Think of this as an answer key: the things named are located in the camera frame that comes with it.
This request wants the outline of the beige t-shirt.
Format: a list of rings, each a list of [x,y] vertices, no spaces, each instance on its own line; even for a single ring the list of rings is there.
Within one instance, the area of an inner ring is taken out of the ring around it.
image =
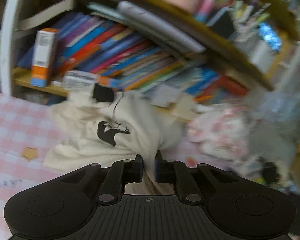
[[[66,134],[51,148],[44,165],[71,172],[92,163],[110,167],[116,161],[143,158],[141,183],[129,183],[127,194],[172,194],[171,184],[155,181],[158,151],[174,148],[182,140],[183,125],[175,117],[159,113],[136,92],[114,92],[105,100],[93,88],[74,91],[48,109],[50,119]]]

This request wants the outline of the pink white plush bunny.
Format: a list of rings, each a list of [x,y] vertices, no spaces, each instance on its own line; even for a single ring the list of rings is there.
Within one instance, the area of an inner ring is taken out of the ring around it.
[[[248,156],[251,124],[241,105],[221,103],[197,106],[197,116],[187,125],[187,140],[196,143],[202,154],[227,161]]]

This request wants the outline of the small beige box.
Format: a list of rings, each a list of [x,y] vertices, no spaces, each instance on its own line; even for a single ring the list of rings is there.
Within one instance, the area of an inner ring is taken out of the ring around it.
[[[177,98],[177,102],[172,106],[170,113],[179,119],[189,122],[197,115],[193,110],[195,106],[196,103],[192,95],[181,93]]]

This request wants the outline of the flat white orange box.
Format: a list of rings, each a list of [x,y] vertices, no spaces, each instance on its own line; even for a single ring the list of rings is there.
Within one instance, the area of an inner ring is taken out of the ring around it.
[[[80,70],[71,70],[64,75],[62,87],[67,90],[82,90],[94,85],[96,79],[96,74]]]

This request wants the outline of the pink checkered table mat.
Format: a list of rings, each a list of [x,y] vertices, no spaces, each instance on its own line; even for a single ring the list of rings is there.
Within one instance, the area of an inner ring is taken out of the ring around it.
[[[0,94],[0,239],[11,235],[3,217],[8,199],[64,173],[44,165],[49,150],[67,137],[50,119],[48,109]],[[178,146],[161,152],[166,158],[190,167],[208,163],[226,170],[232,166],[229,161],[201,154],[195,144],[184,138]]]

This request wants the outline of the row of colourful books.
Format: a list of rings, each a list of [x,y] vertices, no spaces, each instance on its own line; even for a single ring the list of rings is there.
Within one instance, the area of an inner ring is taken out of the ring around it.
[[[37,32],[45,28],[58,29],[56,55],[49,85],[35,87],[30,83],[34,44]],[[14,83],[60,96],[71,91],[62,87],[64,75],[71,70],[96,74],[95,83],[142,94],[182,75],[186,80],[173,84],[196,101],[213,98],[216,89],[237,97],[248,92],[225,71],[208,66],[204,54],[175,51],[161,35],[149,35],[124,23],[82,12],[63,13],[38,25],[24,50],[13,69]]]

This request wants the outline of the wooden white bookshelf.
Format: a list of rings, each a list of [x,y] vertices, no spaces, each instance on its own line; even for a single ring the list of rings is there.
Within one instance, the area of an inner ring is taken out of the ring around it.
[[[185,86],[197,102],[245,96],[275,84],[300,41],[280,0],[7,0],[1,26],[0,90],[14,85],[67,96],[70,74],[145,93],[199,68]]]

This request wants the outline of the white tablet on books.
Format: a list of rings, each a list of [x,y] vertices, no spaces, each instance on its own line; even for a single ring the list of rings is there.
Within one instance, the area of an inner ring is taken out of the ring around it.
[[[185,49],[187,53],[202,53],[206,50],[201,43],[187,35],[185,32],[176,28],[159,16],[131,2],[119,2],[117,10],[121,14],[136,20],[136,22],[142,23],[145,26],[152,28],[154,31],[158,31],[164,36],[164,38],[167,38],[168,42],[172,42],[180,48]]]

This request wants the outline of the tall white orange box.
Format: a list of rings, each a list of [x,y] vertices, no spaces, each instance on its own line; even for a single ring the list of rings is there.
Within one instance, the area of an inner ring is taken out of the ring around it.
[[[58,29],[45,28],[37,32],[31,67],[31,85],[46,87],[51,81],[57,48]]]

